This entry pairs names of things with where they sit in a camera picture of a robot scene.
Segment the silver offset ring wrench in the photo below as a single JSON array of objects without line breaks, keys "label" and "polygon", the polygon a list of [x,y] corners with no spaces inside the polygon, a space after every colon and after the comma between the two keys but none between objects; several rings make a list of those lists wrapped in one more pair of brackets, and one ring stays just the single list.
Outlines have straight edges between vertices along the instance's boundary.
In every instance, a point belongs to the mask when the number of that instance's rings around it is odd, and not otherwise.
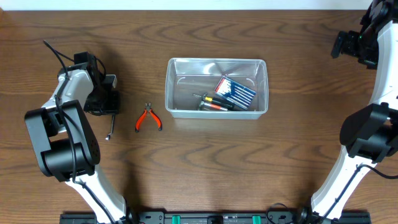
[{"label": "silver offset ring wrench", "polygon": [[109,133],[107,134],[107,136],[105,137],[105,140],[107,140],[107,141],[109,141],[109,140],[111,139],[111,136],[112,136],[113,133],[114,133],[115,118],[116,118],[116,115],[113,114],[113,115],[111,116],[111,128],[110,128],[110,132],[109,132]]}]

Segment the blue precision screwdriver set case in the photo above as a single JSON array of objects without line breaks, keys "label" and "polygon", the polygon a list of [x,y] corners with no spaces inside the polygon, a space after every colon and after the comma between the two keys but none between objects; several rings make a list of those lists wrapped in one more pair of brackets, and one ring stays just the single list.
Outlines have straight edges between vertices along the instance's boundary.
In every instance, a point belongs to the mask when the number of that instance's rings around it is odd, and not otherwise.
[{"label": "blue precision screwdriver set case", "polygon": [[236,106],[247,110],[256,92],[228,77],[222,77],[215,87],[214,93]]}]

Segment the black yellow handled screwdriver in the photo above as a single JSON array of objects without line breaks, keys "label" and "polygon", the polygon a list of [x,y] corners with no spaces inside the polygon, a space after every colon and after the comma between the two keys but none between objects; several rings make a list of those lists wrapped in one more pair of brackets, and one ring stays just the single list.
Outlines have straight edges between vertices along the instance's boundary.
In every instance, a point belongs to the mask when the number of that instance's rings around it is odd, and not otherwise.
[{"label": "black yellow handled screwdriver", "polygon": [[224,108],[227,108],[229,110],[232,110],[234,108],[234,104],[222,99],[222,98],[216,98],[216,97],[210,97],[207,96],[207,94],[205,93],[204,95],[198,95],[196,93],[192,94],[193,96],[197,97],[197,98],[201,98],[203,101],[207,102],[207,103],[212,103],[214,105],[218,105],[218,106],[222,106]]}]

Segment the claw hammer orange black handle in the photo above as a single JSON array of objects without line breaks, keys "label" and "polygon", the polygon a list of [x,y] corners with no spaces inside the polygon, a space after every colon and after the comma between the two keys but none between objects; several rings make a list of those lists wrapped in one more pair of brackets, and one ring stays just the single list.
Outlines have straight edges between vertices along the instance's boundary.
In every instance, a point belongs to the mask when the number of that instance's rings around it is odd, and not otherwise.
[{"label": "claw hammer orange black handle", "polygon": [[199,110],[202,110],[202,109],[204,109],[205,107],[211,108],[211,109],[214,109],[214,110],[219,110],[219,111],[233,111],[233,110],[234,110],[234,109],[229,110],[229,109],[224,108],[224,107],[222,107],[222,106],[214,105],[214,104],[212,104],[212,103],[207,103],[207,102],[205,102],[205,101],[203,101],[203,100],[201,99],[201,102],[200,102],[199,105],[198,105],[198,109],[199,109]]}]

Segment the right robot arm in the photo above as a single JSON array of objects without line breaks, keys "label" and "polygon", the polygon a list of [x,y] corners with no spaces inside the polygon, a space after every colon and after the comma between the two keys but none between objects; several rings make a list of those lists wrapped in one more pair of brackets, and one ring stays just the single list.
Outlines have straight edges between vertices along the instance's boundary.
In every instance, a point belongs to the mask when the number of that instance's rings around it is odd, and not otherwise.
[{"label": "right robot arm", "polygon": [[397,0],[374,0],[360,24],[359,32],[339,32],[331,56],[376,70],[371,99],[343,122],[339,157],[293,223],[370,223],[368,212],[346,212],[345,203],[369,171],[390,178],[375,167],[397,153]]}]

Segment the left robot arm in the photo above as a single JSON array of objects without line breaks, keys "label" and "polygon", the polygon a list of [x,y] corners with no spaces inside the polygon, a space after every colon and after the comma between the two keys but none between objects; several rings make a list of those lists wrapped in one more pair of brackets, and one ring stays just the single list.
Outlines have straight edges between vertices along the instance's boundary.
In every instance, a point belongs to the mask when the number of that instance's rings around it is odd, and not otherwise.
[{"label": "left robot arm", "polygon": [[101,60],[89,52],[72,62],[59,71],[50,99],[24,117],[39,168],[75,189],[94,211],[94,222],[130,223],[126,199],[100,167],[100,147],[86,118],[119,113],[117,78],[100,71]]}]

